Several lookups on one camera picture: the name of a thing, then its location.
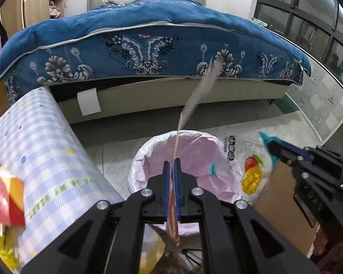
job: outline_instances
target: checkered tablecloth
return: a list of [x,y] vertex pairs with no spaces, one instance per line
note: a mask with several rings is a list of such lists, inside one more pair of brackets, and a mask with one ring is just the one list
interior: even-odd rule
[[46,88],[32,90],[0,118],[0,164],[24,182],[26,228],[15,249],[22,266],[97,201],[123,200]]

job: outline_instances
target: bolt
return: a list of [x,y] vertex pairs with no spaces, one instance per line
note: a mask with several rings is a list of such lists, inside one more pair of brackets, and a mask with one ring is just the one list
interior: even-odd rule
[[191,192],[192,192],[192,194],[195,195],[195,196],[200,196],[200,195],[203,194],[203,188],[194,187],[194,188],[192,188]]
[[99,210],[104,210],[105,208],[108,207],[108,202],[107,201],[99,201],[98,203],[96,203],[96,207],[99,209]]
[[248,207],[248,203],[244,200],[239,200],[235,202],[235,205],[238,209],[244,210]]
[[141,195],[143,195],[144,197],[150,197],[153,194],[153,190],[149,189],[149,188],[144,188],[141,191]]

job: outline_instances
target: black window frame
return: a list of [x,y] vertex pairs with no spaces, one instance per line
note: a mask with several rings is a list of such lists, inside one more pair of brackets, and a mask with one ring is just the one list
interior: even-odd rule
[[[321,19],[312,15],[311,13],[308,13],[302,9],[299,9],[298,7],[299,0],[291,0],[291,3],[286,3],[279,0],[257,0],[254,17],[258,16],[261,5],[266,5],[266,6],[273,7],[278,10],[287,12],[289,14],[289,17],[288,17],[286,28],[283,34],[279,34],[275,32],[275,30],[271,29],[269,26],[267,28],[279,34],[280,36],[283,36],[289,41],[291,41],[291,39],[288,37],[288,33],[292,25],[294,16],[297,16],[298,18],[304,21],[307,21],[310,24],[314,25],[315,27],[321,29],[324,33],[329,35],[329,41],[328,41],[328,44],[326,46],[326,49],[322,58],[316,58],[313,55],[312,56],[321,64],[323,64],[328,70],[331,71],[331,69],[328,66],[328,60],[329,60],[329,55],[331,53],[335,40],[338,41],[343,46],[343,33],[337,30],[337,24],[338,24],[338,19],[339,19],[339,3],[337,0],[334,0],[334,2],[335,2],[335,10],[333,13],[332,25],[329,25],[328,23],[322,21]],[[337,75],[335,75],[334,73],[333,75],[343,85],[343,82],[339,79],[339,77],[337,77]]]

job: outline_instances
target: blue bedspread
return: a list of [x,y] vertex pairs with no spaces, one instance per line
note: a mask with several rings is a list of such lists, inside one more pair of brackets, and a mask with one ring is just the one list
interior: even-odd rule
[[220,77],[311,75],[305,54],[252,22],[191,0],[139,0],[21,30],[0,54],[10,103],[43,85],[125,76],[196,76],[223,58]]

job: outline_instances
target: trash bin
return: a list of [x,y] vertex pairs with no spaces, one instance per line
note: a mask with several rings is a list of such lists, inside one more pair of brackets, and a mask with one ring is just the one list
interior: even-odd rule
[[[128,177],[131,193],[147,186],[147,180],[163,171],[164,161],[172,161],[176,131],[152,137],[137,152]],[[176,157],[182,171],[197,178],[198,186],[209,190],[220,200],[233,203],[241,199],[239,180],[229,167],[223,143],[208,133],[179,132]],[[179,224],[179,234],[199,233],[198,224]]]

